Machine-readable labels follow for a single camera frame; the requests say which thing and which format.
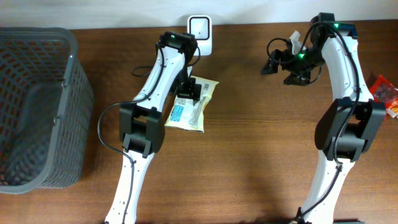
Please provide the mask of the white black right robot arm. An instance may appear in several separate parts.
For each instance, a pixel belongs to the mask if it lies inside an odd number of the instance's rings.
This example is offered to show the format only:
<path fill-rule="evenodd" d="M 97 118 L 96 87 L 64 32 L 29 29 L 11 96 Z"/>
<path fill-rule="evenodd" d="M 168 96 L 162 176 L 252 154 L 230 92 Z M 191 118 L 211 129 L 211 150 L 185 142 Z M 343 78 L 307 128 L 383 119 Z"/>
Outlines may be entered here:
<path fill-rule="evenodd" d="M 374 99 L 364 80 L 353 23 L 338 22 L 334 14 L 321 12 L 310 21 L 303 42 L 299 37 L 294 32 L 286 39 L 285 50 L 268 50 L 261 74 L 281 68 L 290 73 L 285 85 L 308 86 L 314 83 L 314 68 L 328 67 L 333 102 L 316 126 L 317 169 L 310 193 L 291 223 L 333 223 L 345 179 L 373 143 L 386 107 Z"/>

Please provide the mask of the red snack bag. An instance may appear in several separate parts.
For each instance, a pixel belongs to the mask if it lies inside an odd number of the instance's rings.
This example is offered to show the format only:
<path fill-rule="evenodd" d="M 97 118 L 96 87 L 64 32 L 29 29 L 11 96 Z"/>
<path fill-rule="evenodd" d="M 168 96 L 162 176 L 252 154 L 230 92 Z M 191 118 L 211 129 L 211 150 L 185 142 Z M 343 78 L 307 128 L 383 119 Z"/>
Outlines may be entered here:
<path fill-rule="evenodd" d="M 376 102 L 383 102 L 387 109 L 397 107 L 397 88 L 383 75 L 379 75 L 370 88 L 370 92 Z"/>

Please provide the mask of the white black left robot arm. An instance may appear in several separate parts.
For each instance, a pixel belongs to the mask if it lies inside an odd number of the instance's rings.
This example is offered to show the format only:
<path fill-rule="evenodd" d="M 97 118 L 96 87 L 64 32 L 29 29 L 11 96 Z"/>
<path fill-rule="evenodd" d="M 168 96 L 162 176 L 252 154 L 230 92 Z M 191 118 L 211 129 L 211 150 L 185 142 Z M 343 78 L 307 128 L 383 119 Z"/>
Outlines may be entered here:
<path fill-rule="evenodd" d="M 155 44 L 157 58 L 141 91 L 131 101 L 115 103 L 119 108 L 119 139 L 123 164 L 114 200 L 105 223 L 135 223 L 137 204 L 150 162 L 165 137 L 162 115 L 169 94 L 200 99 L 201 85 L 191 76 L 198 50 L 193 34 L 167 31 Z"/>

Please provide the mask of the yellow snack bag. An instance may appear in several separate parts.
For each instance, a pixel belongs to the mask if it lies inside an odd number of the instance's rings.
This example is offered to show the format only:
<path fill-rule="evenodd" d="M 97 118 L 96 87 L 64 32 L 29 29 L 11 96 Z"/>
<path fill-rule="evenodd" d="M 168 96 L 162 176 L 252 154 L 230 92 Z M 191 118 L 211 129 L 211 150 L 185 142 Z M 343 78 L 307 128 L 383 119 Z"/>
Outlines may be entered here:
<path fill-rule="evenodd" d="M 213 92 L 219 82 L 196 76 L 194 78 L 201 85 L 199 100 L 194 101 L 176 96 L 170 115 L 165 122 L 165 127 L 199 133 L 204 132 L 203 112 L 206 105 L 211 101 Z"/>

